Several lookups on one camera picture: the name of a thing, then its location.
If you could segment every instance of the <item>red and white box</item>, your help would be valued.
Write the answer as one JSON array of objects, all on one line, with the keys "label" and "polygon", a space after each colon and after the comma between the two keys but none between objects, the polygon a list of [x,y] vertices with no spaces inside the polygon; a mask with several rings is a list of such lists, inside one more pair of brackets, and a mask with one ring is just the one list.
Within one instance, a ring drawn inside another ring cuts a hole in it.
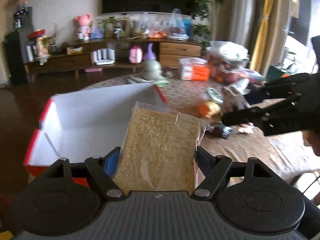
[{"label": "red and white box", "polygon": [[[121,146],[136,102],[168,108],[154,84],[120,85],[51,97],[33,133],[24,165],[38,176],[61,157],[71,163]],[[83,179],[77,182],[86,184]]]}]

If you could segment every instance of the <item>purple toy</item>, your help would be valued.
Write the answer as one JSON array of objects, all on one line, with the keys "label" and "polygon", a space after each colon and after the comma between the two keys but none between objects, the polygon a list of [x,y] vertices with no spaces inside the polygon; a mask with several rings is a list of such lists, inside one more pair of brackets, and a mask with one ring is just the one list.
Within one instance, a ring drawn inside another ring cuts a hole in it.
[{"label": "purple toy", "polygon": [[143,54],[142,60],[156,60],[156,55],[152,52],[153,43],[148,44],[148,51]]}]

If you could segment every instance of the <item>dark floor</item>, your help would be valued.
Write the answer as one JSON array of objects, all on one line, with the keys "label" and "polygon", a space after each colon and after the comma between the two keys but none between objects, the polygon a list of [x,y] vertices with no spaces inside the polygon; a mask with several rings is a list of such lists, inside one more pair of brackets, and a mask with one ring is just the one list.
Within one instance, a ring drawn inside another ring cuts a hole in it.
[{"label": "dark floor", "polygon": [[28,85],[0,89],[0,193],[16,193],[28,183],[22,165],[25,152],[48,98],[72,92],[112,77],[129,74],[128,69],[103,72],[74,71],[41,74]]}]

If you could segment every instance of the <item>yellow curtain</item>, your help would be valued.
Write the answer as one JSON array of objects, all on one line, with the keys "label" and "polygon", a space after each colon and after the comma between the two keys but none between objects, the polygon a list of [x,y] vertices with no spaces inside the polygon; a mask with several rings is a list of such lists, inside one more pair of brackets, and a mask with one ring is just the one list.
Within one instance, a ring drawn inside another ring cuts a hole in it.
[{"label": "yellow curtain", "polygon": [[253,54],[251,57],[250,69],[258,72],[261,67],[264,49],[266,46],[268,27],[269,27],[269,16],[272,10],[273,2],[274,0],[264,0],[263,16],[262,16],[256,44],[254,46]]}]

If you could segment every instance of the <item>black cable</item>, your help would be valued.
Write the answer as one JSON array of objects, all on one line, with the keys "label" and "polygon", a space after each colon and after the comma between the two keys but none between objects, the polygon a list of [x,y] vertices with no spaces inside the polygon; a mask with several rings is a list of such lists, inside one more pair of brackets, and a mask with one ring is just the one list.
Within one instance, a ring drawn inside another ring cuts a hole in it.
[{"label": "black cable", "polygon": [[303,192],[303,194],[310,188],[318,179],[320,178],[320,175],[307,187],[307,189]]}]

